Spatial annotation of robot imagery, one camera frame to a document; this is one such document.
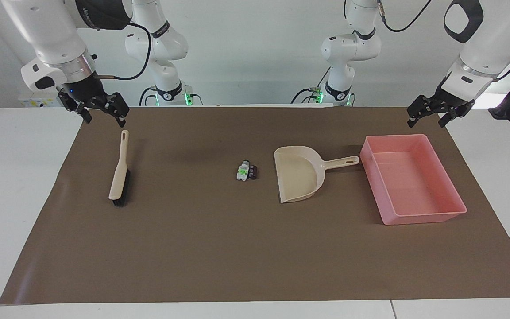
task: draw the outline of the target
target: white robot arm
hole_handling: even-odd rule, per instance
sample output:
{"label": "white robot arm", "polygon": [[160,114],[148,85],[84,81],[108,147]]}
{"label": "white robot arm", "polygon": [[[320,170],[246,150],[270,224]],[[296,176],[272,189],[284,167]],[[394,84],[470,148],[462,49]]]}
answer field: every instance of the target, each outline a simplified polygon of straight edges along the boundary
{"label": "white robot arm", "polygon": [[321,88],[324,102],[345,105],[355,76],[349,63],[370,60],[381,52],[381,39],[375,34],[378,15],[377,0],[348,0],[346,17],[354,32],[333,36],[322,43],[322,56],[332,67]]}
{"label": "white robot arm", "polygon": [[410,127],[433,113],[445,113],[441,127],[464,117],[510,63],[510,0],[454,0],[444,27],[464,48],[434,96],[420,95],[407,109]]}
{"label": "white robot arm", "polygon": [[[135,22],[147,28],[153,37],[147,70],[155,80],[160,105],[190,105],[192,88],[180,80],[170,62],[186,57],[188,42],[170,26],[158,0],[133,0],[133,15]],[[127,53],[141,62],[147,57],[148,45],[144,31],[129,34],[125,40]]]}
{"label": "white robot arm", "polygon": [[108,95],[95,71],[93,57],[77,35],[77,21],[95,29],[122,30],[130,24],[130,0],[1,0],[23,37],[35,49],[36,58],[21,70],[27,86],[38,91],[62,85],[58,96],[68,111],[89,123],[87,109],[101,109],[121,127],[129,107],[121,94]]}

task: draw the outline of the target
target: hole in dustpan handle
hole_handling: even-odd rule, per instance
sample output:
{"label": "hole in dustpan handle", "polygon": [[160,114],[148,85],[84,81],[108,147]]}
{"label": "hole in dustpan handle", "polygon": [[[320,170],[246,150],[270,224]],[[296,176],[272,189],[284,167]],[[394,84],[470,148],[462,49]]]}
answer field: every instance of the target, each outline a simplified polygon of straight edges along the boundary
{"label": "hole in dustpan handle", "polygon": [[324,162],[324,168],[326,170],[330,169],[338,169],[340,167],[346,167],[346,166],[352,166],[359,164],[359,157],[357,156],[351,156],[351,157],[344,157],[340,159],[334,159],[332,161],[326,161]]}

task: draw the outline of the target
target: small toy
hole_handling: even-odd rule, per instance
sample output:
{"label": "small toy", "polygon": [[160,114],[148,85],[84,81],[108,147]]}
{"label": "small toy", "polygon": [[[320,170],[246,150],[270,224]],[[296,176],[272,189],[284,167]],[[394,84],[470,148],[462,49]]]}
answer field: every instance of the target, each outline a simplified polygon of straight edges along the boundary
{"label": "small toy", "polygon": [[237,169],[237,180],[242,180],[245,182],[247,180],[247,176],[249,175],[249,161],[245,160]]}

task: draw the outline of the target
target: pink container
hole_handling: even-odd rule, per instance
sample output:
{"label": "pink container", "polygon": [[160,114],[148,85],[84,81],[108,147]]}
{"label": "pink container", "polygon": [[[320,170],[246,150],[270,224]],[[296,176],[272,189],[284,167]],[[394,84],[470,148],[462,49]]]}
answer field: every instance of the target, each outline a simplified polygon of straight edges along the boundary
{"label": "pink container", "polygon": [[367,136],[360,156],[385,225],[444,222],[467,211],[426,135]]}

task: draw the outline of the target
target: brown paper sheet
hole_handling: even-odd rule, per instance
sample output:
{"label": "brown paper sheet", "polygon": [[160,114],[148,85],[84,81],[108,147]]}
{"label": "brown paper sheet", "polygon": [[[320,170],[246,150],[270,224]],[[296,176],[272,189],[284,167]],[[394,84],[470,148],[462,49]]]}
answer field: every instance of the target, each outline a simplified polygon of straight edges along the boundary
{"label": "brown paper sheet", "polygon": [[[109,186],[120,129],[82,125],[0,304],[510,297],[510,239],[437,117],[404,109],[140,109],[129,201]],[[425,133],[468,212],[384,226],[361,165],[279,204],[273,151],[358,155],[367,135]],[[259,179],[235,180],[248,159]]]}

